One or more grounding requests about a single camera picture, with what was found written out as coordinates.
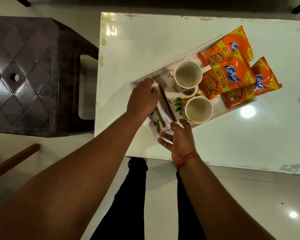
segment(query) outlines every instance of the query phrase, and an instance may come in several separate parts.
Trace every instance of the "forearm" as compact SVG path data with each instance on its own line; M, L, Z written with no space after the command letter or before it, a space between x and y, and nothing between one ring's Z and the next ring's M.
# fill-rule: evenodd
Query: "forearm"
M179 172L184 188L208 240L274 240L232 198L200 158L188 159Z
M80 239L141 124L125 113L92 141L31 179L0 209L0 227L11 216L4 211L13 210L12 229L1 232L0 239L16 235Z

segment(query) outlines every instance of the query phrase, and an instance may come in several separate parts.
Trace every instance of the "chips bag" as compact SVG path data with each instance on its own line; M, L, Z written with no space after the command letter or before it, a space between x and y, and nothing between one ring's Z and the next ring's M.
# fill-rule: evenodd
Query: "chips bag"
M282 85L278 83L264 57L260 58L256 64L251 67L251 70L256 78L255 84L223 93L223 98L228 108L231 108L237 103L254 98L255 96L282 88Z
M238 47L245 61L253 60L252 49L242 26L224 36L212 48L205 52L199 52L199 56L205 67L218 63L225 57L230 56Z
M202 75L200 89L208 99L218 94L241 88L256 82L251 68L236 49L229 57L211 66L211 70Z

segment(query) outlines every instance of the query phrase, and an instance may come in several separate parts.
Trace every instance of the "white mug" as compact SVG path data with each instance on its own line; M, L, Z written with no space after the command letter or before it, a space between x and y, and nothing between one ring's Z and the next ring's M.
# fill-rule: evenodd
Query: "white mug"
M184 108L187 120L196 124L207 122L213 114L213 105L218 101L220 101L220 97L212 100L202 96L189 99Z
M187 97L192 97L198 91L198 85L202 80L202 74L211 69L211 66L201 68L193 61L184 61L180 63L174 72L173 88L177 92L186 92L191 89L193 92L187 94Z

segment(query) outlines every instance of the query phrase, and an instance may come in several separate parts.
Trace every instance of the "red thread bracelet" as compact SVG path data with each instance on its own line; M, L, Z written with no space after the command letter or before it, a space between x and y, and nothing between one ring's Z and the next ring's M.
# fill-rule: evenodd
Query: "red thread bracelet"
M179 170L180 167L184 164L184 162L186 160L188 160L190 157L200 157L200 156L197 152L188 153L183 158L181 158L181 159L178 158L178 159L175 160L176 168Z

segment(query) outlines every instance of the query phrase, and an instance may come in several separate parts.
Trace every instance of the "kurkure packet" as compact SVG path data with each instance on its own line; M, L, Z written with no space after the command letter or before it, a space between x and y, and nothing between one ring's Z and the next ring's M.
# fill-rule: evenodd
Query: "kurkure packet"
M249 64L236 49L229 57L211 66L211 70L202 75L200 89L208 99L218 94L241 88L256 82Z
M249 62L253 60L252 49L242 26L224 36L212 48L204 52L199 52L199 56L205 67L218 63L225 57L230 56L238 47L245 61Z
M264 57L260 58L251 70L256 78L255 84L223 93L228 108L255 96L282 88Z

